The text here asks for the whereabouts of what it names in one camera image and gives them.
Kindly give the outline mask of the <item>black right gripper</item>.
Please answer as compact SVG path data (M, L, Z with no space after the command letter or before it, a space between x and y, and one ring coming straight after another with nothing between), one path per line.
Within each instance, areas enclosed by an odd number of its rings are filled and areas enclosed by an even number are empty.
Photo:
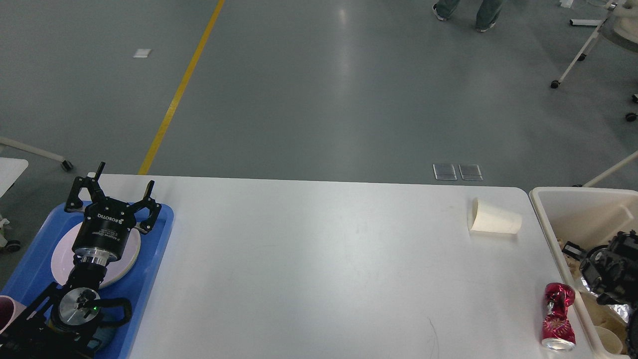
M581 261L579 270L599 305L636 305L638 300L637 232L619 231L607 246L588 250L567 241L561 252Z

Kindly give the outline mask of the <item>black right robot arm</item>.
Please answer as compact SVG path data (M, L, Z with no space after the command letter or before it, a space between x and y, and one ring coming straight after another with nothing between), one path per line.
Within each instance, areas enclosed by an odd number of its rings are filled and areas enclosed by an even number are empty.
M628 355L637 357L638 248L637 233L619 231L607 245L586 250L567 241L561 252L578 261L581 277L598 305L628 305Z

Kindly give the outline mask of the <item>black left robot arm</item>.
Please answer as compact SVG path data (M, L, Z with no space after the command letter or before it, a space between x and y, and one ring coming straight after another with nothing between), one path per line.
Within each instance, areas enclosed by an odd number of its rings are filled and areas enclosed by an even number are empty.
M3 359L92 359L105 345L107 332L126 325L134 307L125 297L107 298L100 286L109 266L125 256L132 234L148 234L162 206L148 182L141 200L125 202L105 195L99 178L76 177L64 205L81 213L70 251L73 264L67 280L51 283L24 309L14 308L1 329Z

